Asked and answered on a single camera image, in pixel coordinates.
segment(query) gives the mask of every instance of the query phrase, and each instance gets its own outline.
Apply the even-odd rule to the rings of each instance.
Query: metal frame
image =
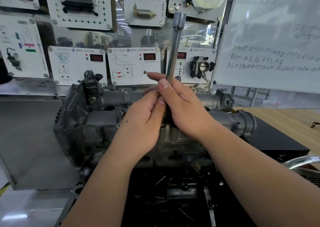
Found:
[[[248,100],[248,101],[250,101],[249,107],[253,107],[254,101],[256,100],[256,97],[257,97],[257,94],[265,95],[265,96],[266,96],[265,100],[267,100],[268,97],[269,97],[269,95],[270,95],[270,90],[268,90],[267,93],[265,93],[265,92],[259,92],[259,88],[253,88],[253,89],[251,89],[251,87],[248,87],[245,96],[235,95],[234,92],[235,92],[235,86],[232,86],[230,95],[231,95],[232,97],[236,97],[236,98],[240,98],[240,99],[243,99],[243,100]],[[252,97],[249,97],[249,93],[250,93],[250,92],[253,92]]]

